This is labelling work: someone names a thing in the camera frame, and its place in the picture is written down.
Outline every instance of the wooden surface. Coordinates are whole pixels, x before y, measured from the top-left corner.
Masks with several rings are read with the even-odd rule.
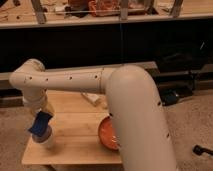
[[[51,120],[55,147],[48,151],[30,138],[23,164],[121,163],[118,152],[106,149],[97,136],[100,121],[108,115],[102,109],[102,103],[97,108],[93,107],[79,93],[50,91],[48,98],[55,109],[55,116]]]
[[[174,0],[158,0],[158,3],[173,4]],[[161,15],[166,15],[158,8]],[[213,13],[213,0],[183,0],[181,14]]]
[[[159,15],[147,16],[147,15],[135,15],[134,17],[129,17],[127,21],[124,22],[134,22],[134,20],[166,20],[169,19],[168,13],[163,12],[161,8],[158,7],[158,3],[160,2],[170,2],[173,3],[174,0],[157,0],[156,1],[156,9]],[[88,25],[88,24],[106,24],[106,23],[118,23],[118,16],[111,17],[92,17],[91,15],[87,15],[83,18],[77,17],[65,17],[64,15],[56,15],[54,13],[54,6],[56,4],[66,3],[67,0],[41,0],[41,3],[44,7],[48,9],[48,13],[46,13],[47,21],[49,24],[58,24],[58,25]],[[181,15],[185,14],[212,14],[213,16],[213,0],[184,0],[183,8],[181,11]],[[0,27],[17,27],[19,25],[27,26],[35,26],[37,25],[36,17],[32,5],[29,0],[21,0],[21,6],[15,7],[12,3],[12,0],[8,0],[8,2],[0,8]]]

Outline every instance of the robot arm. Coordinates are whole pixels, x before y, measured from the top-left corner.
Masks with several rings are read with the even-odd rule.
[[[38,110],[46,104],[45,90],[105,93],[105,84],[115,68],[45,72],[44,65],[30,59],[10,76],[11,85],[22,91],[24,105]]]
[[[46,89],[105,93],[125,170],[178,171],[157,87],[142,68],[125,65],[45,72],[41,62],[29,60],[14,71],[10,82],[22,91],[24,104],[38,111],[38,122],[51,118],[43,112]],[[33,139],[45,143],[50,137],[48,126]]]

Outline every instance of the floor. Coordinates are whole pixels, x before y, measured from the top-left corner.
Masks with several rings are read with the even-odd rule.
[[[22,155],[29,138],[32,116],[28,109],[15,107],[20,101],[0,99],[0,171],[45,171],[41,166],[23,166]],[[180,171],[211,171],[213,158],[192,153],[195,144],[213,149],[213,90],[195,92],[178,104],[165,107]],[[120,166],[75,166],[75,171],[121,170]]]

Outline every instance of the orange item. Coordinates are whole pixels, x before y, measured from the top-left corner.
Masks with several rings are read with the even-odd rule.
[[[97,3],[91,0],[88,6],[92,16],[118,15],[120,9],[118,0],[99,0]]]
[[[118,150],[115,132],[109,116],[104,118],[98,128],[98,136],[101,143],[111,150]]]

